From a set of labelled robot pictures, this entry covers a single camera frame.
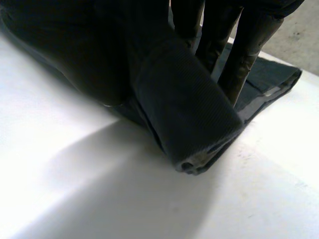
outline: folded fabric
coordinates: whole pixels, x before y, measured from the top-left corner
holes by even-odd
[[[133,30],[123,46],[130,49],[133,94],[113,109],[147,128],[175,169],[188,174],[197,175],[209,169],[243,130],[243,123],[247,125],[258,112],[288,92],[301,74],[296,68],[258,59],[234,110],[169,27],[154,26],[152,34]],[[15,28],[15,32],[19,38],[6,29],[12,41],[46,67],[56,69],[47,61],[50,56],[46,52],[25,42],[19,29]]]
[[[172,13],[169,14],[169,22],[173,27]],[[199,44],[200,33],[198,34],[197,42],[194,46],[194,52]],[[221,55],[218,65],[212,74],[212,81],[217,82],[219,75],[226,63],[227,57],[231,50],[231,44],[228,44]],[[242,93],[235,106],[235,111],[240,116],[244,127],[242,130],[251,122],[251,120],[260,113],[267,106],[272,104],[274,101],[285,95],[291,90],[291,88],[297,83],[301,76],[301,70],[296,67],[287,66],[273,61],[268,61],[263,58],[258,58],[255,65],[248,76],[248,79],[244,85]],[[141,118],[140,114],[136,110],[137,100],[132,97],[126,104],[115,107],[114,109],[124,117],[142,125],[145,125],[145,120]],[[156,135],[156,131],[151,129],[154,138],[157,139],[159,146],[161,142]],[[216,162],[219,157],[227,150],[227,148],[234,142],[238,135],[233,138],[226,140],[219,147],[213,148],[208,152],[211,158],[204,165],[197,167],[193,170],[176,167],[178,171],[184,171],[186,173],[198,175],[207,171]]]

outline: white surface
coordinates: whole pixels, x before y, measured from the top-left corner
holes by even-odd
[[[304,72],[207,173],[180,174],[0,36],[0,238],[318,239],[318,123]]]

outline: dark gray fabric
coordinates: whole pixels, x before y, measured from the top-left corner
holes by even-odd
[[[169,23],[173,27],[171,12],[169,15]],[[198,33],[197,41],[193,49],[194,52],[199,44],[199,40],[200,32]],[[217,67],[212,74],[212,81],[217,82],[230,53],[231,46],[231,44],[226,46],[223,54],[218,60]],[[235,111],[243,121],[244,128],[258,113],[288,93],[297,83],[301,73],[301,70],[296,67],[258,58],[235,106]],[[141,119],[134,110],[134,102],[135,99],[131,99],[127,104],[114,109],[124,117],[145,126],[144,120]],[[211,158],[211,160],[205,166],[198,168],[194,174],[200,174],[207,171],[234,142],[234,140],[236,140],[236,138],[237,136],[230,139],[229,142],[221,145],[218,149],[215,148],[215,155]]]

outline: floor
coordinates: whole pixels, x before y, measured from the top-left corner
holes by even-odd
[[[263,51],[319,75],[319,4],[306,0],[285,19]]]

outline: dark clothing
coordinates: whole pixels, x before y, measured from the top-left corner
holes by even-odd
[[[261,68],[287,73],[270,76],[264,70],[248,79],[280,89],[265,96],[245,85],[236,106],[240,118],[168,26],[168,2],[148,2],[0,0],[0,5],[12,41],[62,72],[79,91],[147,127],[176,170],[196,175],[240,134],[243,120],[286,93],[300,71],[262,63]]]

